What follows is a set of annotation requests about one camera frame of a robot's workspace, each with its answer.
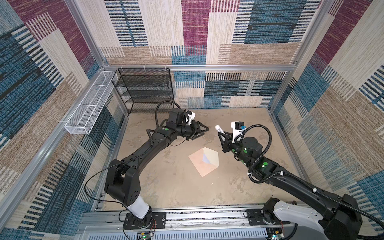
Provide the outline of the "white glue stick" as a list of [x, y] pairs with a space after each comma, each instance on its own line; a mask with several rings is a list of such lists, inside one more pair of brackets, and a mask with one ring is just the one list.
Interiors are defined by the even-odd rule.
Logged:
[[218, 133], [220, 133], [220, 134], [225, 134], [225, 132], [223, 131], [223, 129], [222, 129], [219, 125], [216, 125], [216, 126], [215, 126], [215, 129], [216, 129], [216, 131], [217, 131]]

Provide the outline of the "pink envelope with flap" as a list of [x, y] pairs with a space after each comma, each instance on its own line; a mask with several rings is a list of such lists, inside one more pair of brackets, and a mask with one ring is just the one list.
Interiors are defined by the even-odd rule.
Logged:
[[189, 159], [202, 178], [217, 169], [220, 165], [218, 152], [209, 148], [202, 148], [196, 151], [189, 155]]

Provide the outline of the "blue bordered white letter paper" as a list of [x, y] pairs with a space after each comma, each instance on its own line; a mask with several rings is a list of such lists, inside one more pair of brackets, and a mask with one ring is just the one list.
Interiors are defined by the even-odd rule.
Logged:
[[212, 153], [209, 151], [203, 151], [203, 162], [206, 164], [212, 164]]

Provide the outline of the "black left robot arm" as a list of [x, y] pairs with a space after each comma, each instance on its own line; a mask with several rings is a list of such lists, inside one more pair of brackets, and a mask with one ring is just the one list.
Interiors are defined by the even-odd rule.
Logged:
[[149, 139], [131, 155], [113, 160], [107, 172], [105, 193], [126, 207], [134, 224], [147, 227], [152, 222], [152, 208], [140, 196], [140, 174], [148, 163], [178, 137], [195, 140], [209, 131], [209, 127], [194, 120], [195, 113], [179, 108], [171, 109], [169, 117], [147, 129]]

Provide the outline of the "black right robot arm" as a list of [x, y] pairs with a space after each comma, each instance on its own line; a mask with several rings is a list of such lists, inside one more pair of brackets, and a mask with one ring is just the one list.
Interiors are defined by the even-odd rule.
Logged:
[[359, 234], [363, 214], [353, 197], [332, 194], [290, 173], [265, 157], [269, 147], [264, 148], [256, 138], [223, 130], [218, 130], [218, 136], [223, 152], [233, 153], [235, 159], [247, 167], [253, 183], [272, 185], [307, 204], [305, 208], [270, 198], [263, 208], [265, 221], [292, 222], [316, 230], [329, 240], [363, 238]]

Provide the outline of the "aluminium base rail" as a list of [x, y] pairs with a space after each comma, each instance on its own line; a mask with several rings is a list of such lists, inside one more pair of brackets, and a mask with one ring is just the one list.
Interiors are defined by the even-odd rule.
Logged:
[[77, 240], [278, 240], [294, 232], [294, 240], [324, 240], [316, 230], [290, 222], [266, 225], [249, 220], [248, 212], [261, 205], [155, 209], [155, 220], [146, 229], [129, 227], [125, 211], [85, 213]]

